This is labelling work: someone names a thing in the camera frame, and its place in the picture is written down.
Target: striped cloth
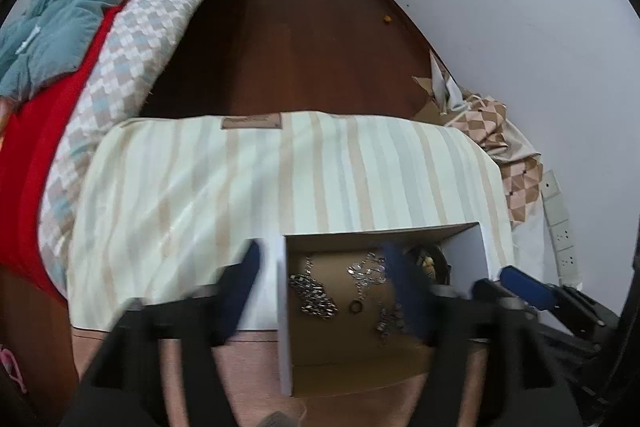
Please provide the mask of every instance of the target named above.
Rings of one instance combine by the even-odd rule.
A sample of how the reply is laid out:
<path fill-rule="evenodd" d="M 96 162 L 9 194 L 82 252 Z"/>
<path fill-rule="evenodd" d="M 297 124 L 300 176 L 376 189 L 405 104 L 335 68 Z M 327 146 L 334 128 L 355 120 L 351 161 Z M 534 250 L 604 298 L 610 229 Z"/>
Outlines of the striped cloth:
<path fill-rule="evenodd" d="M 102 140 L 68 256 L 71 324 L 108 330 L 133 297 L 179 298 L 250 237 L 479 222 L 490 274 L 513 264 L 498 166 L 457 129 L 383 116 L 133 119 Z"/>

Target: argyle patterned fabric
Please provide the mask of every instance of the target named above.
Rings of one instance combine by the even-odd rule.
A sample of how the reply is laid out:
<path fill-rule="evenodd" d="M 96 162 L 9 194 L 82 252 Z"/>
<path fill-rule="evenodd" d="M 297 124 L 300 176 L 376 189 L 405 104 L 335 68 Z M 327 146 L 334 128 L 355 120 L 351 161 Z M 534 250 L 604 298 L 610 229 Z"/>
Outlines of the argyle patterned fabric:
<path fill-rule="evenodd" d="M 66 296 L 66 255 L 92 156 L 107 132 L 137 116 L 203 0 L 130 0 L 116 16 L 58 144 L 42 197 L 38 245 Z"/>
<path fill-rule="evenodd" d="M 500 166 L 511 224 L 524 223 L 540 197 L 540 154 L 527 151 L 515 158 L 505 156 L 503 153 L 513 148 L 512 142 L 518 142 L 518 136 L 508 136 L 505 131 L 506 105 L 475 95 L 466 101 L 469 110 L 453 117 L 446 126 L 462 131 Z"/>

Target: pink cloth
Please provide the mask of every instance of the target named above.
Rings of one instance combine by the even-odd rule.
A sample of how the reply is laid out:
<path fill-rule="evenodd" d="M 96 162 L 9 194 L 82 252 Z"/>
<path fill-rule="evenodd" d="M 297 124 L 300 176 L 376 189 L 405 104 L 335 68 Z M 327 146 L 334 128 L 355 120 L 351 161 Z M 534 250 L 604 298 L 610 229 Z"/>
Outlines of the pink cloth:
<path fill-rule="evenodd" d="M 2 344 L 0 344 L 0 363 L 4 365 L 9 378 L 11 378 L 16 384 L 18 384 L 22 393 L 27 393 L 27 388 L 24 386 L 22 374 L 20 373 L 18 362 L 15 361 L 14 354 L 6 349 L 6 347 L 2 347 Z"/>

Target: white box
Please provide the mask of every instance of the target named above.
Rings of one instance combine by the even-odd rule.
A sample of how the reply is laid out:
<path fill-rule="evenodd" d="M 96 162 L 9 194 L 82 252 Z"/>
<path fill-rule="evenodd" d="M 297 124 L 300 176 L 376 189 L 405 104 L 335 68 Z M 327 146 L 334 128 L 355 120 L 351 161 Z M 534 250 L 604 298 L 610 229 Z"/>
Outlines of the white box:
<path fill-rule="evenodd" d="M 385 232 L 295 235 L 268 241 L 269 251 L 265 257 L 269 264 L 275 262 L 277 266 L 276 322 L 280 387 L 284 394 L 309 397 L 356 393 L 393 385 L 426 371 L 430 350 L 415 337 L 394 333 L 381 346 L 376 336 L 376 299 L 387 299 L 385 305 L 393 304 L 390 284 L 383 285 L 387 287 L 386 294 L 379 293 L 377 298 L 370 295 L 366 299 L 362 314 L 348 312 L 348 303 L 357 294 L 346 268 L 353 262 L 353 256 L 359 259 L 362 252 L 378 249 L 388 241 L 404 247 L 438 244 L 451 267 L 451 285 L 463 296 L 470 295 L 477 280 L 490 276 L 478 223 Z M 312 254 L 314 260 L 312 276 L 316 274 L 327 294 L 335 299 L 340 310 L 337 317 L 310 317 L 297 308 L 300 301 L 289 288 L 289 274 L 302 270 L 300 262 L 308 254 Z M 270 273 L 272 267 L 267 267 L 266 272 Z M 266 293 L 258 289 L 260 298 L 255 302 L 271 310 L 272 306 L 267 303 L 271 302 L 273 293 L 270 295 L 267 298 Z M 259 314 L 248 312 L 249 316 Z"/>

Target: electrical outlet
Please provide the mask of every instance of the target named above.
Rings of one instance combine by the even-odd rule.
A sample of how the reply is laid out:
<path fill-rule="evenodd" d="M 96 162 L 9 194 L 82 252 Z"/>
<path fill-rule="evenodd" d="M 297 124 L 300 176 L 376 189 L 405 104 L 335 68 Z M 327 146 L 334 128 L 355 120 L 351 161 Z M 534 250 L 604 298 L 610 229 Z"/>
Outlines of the electrical outlet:
<path fill-rule="evenodd" d="M 550 227 L 569 220 L 569 213 L 564 206 L 561 192 L 558 192 L 553 198 L 543 200 L 543 203 L 545 205 L 546 222 Z"/>
<path fill-rule="evenodd" d="M 540 192 L 542 192 L 543 200 L 553 198 L 556 194 L 560 193 L 560 187 L 558 185 L 558 181 L 556 181 L 556 175 L 553 171 L 547 171 L 542 175 Z"/>
<path fill-rule="evenodd" d="M 558 278 L 561 284 L 577 286 L 581 282 L 578 259 L 574 247 L 557 251 L 556 263 L 558 263 Z"/>
<path fill-rule="evenodd" d="M 568 220 L 558 223 L 556 226 L 551 227 L 550 230 L 556 256 L 561 250 L 565 250 L 574 245 L 574 233 L 571 230 L 571 223 L 569 223 Z"/>

